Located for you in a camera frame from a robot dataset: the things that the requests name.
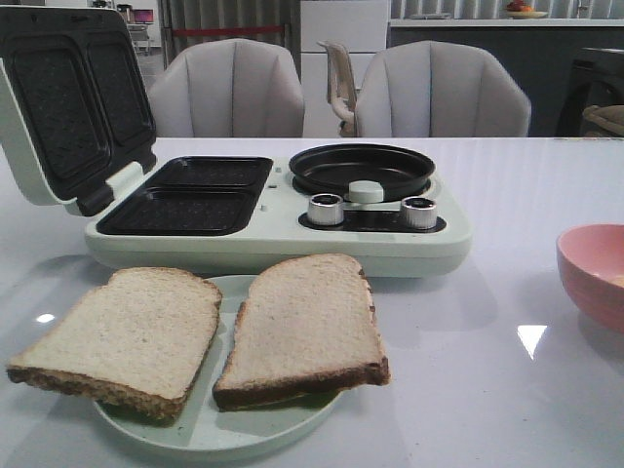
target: sandwich plate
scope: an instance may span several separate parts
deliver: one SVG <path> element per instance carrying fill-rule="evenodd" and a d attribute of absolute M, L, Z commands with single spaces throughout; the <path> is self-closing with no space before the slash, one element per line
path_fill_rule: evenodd
<path fill-rule="evenodd" d="M 323 422 L 339 393 L 309 395 L 282 404 L 239 411 L 219 411 L 213 400 L 213 385 L 232 346 L 239 305 L 247 298 L 254 278 L 211 278 L 223 293 L 220 324 L 193 391 L 173 425 L 157 426 L 128 409 L 95 403 L 104 420 L 150 449 L 211 461 L 266 453 L 294 442 Z"/>

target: non-stick cooking plate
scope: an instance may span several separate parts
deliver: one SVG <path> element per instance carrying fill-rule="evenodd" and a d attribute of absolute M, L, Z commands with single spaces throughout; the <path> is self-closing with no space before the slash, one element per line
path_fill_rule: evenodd
<path fill-rule="evenodd" d="M 370 143 L 333 144 L 311 148 L 292 157 L 290 168 L 297 188 L 310 194 L 334 193 L 348 199 L 349 184 L 378 182 L 383 201 L 421 193 L 435 165 L 416 151 Z"/>

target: pink bowl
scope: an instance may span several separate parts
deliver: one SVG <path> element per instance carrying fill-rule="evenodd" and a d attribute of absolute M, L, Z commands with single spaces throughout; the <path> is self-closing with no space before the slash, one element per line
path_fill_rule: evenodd
<path fill-rule="evenodd" d="M 624 333 L 624 225 L 573 227 L 557 241 L 565 291 L 576 306 L 610 329 Z"/>

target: floor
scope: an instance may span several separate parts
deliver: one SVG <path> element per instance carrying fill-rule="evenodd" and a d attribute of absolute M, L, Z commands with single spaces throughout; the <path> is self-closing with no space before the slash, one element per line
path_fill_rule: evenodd
<path fill-rule="evenodd" d="M 143 77 L 145 89 L 149 90 L 154 84 L 154 81 L 156 81 L 156 77 L 165 69 L 161 50 L 152 48 L 149 55 L 146 55 L 144 52 L 139 52 L 136 54 L 136 58 L 140 74 Z"/>

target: sandwich maker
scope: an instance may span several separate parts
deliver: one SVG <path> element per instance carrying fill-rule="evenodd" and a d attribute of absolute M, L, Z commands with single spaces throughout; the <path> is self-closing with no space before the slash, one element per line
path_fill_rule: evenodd
<path fill-rule="evenodd" d="M 23 195 L 89 216 L 87 246 L 108 266 L 253 274 L 344 253 L 369 276 L 424 277 L 452 271 L 470 249 L 468 219 L 415 151 L 349 142 L 159 163 L 114 10 L 0 7 L 0 108 Z"/>

